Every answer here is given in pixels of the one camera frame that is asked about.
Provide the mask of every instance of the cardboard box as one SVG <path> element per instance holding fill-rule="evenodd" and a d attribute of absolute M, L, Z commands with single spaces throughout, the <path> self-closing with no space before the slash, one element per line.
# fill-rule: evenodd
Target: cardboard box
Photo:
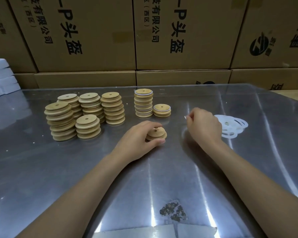
<path fill-rule="evenodd" d="M 228 83 L 230 70 L 137 71 L 138 86 Z"/>
<path fill-rule="evenodd" d="M 40 72 L 134 70 L 131 0 L 9 0 Z"/>
<path fill-rule="evenodd" d="M 229 83 L 250 83 L 268 90 L 298 89 L 298 68 L 233 69 Z"/>
<path fill-rule="evenodd" d="M 298 68 L 298 0 L 250 0 L 231 68 Z"/>
<path fill-rule="evenodd" d="M 229 68 L 247 0 L 133 0 L 137 69 Z"/>
<path fill-rule="evenodd" d="M 22 89 L 34 89 L 39 88 L 36 83 L 34 73 L 32 74 L 14 74 L 18 81 L 20 88 Z"/>
<path fill-rule="evenodd" d="M 6 0 L 0 0 L 0 58 L 6 59 L 15 73 L 36 72 L 27 44 Z"/>
<path fill-rule="evenodd" d="M 135 86 L 135 71 L 64 72 L 35 74 L 39 88 Z"/>

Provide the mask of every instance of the human arm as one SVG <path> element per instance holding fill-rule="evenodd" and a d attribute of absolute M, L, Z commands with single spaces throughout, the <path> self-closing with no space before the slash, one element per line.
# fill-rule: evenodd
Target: human arm
<path fill-rule="evenodd" d="M 165 142 L 164 139 L 145 142 L 148 131 L 154 127 L 161 127 L 161 124 L 144 121 L 129 129 L 109 155 L 29 224 L 17 238 L 82 237 L 95 209 L 123 168 Z"/>
<path fill-rule="evenodd" d="M 237 155 L 221 139 L 222 125 L 210 112 L 194 108 L 187 127 L 218 164 L 269 238 L 298 237 L 298 198 Z"/>

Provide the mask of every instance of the shiny metal surface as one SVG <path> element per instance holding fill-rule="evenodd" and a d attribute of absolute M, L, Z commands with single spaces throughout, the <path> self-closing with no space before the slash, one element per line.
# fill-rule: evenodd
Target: shiny metal surface
<path fill-rule="evenodd" d="M 152 116 L 166 143 L 127 166 L 112 184 L 85 233 L 174 224 L 217 227 L 215 237 L 265 237 L 215 163 L 192 141 L 184 116 L 193 107 L 246 120 L 249 127 L 226 142 L 267 176 L 298 196 L 298 101 L 250 85 L 151 87 L 154 104 L 172 107 Z M 102 124 L 100 136 L 53 141 L 44 107 L 66 93 L 117 91 L 126 121 Z M 131 126 L 134 87 L 24 90 L 0 96 L 0 237 L 12 238 L 108 154 Z M 170 203 L 181 205 L 171 219 Z"/>

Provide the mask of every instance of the packing tape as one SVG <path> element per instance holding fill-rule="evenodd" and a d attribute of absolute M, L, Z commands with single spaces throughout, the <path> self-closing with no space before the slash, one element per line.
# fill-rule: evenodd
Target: packing tape
<path fill-rule="evenodd" d="M 232 0 L 231 9 L 244 9 L 247 0 Z"/>
<path fill-rule="evenodd" d="M 143 29 L 136 31 L 136 41 L 151 41 L 152 40 L 152 29 Z"/>
<path fill-rule="evenodd" d="M 263 5 L 264 0 L 250 0 L 249 1 L 249 9 L 258 9 Z"/>
<path fill-rule="evenodd" d="M 133 32 L 113 32 L 112 39 L 114 43 L 134 42 Z"/>

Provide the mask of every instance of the pile of white rings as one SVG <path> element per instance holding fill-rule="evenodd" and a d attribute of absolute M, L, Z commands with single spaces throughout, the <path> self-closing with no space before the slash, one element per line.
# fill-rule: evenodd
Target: pile of white rings
<path fill-rule="evenodd" d="M 215 115 L 222 124 L 222 137 L 233 139 L 248 127 L 245 120 L 226 115 Z"/>

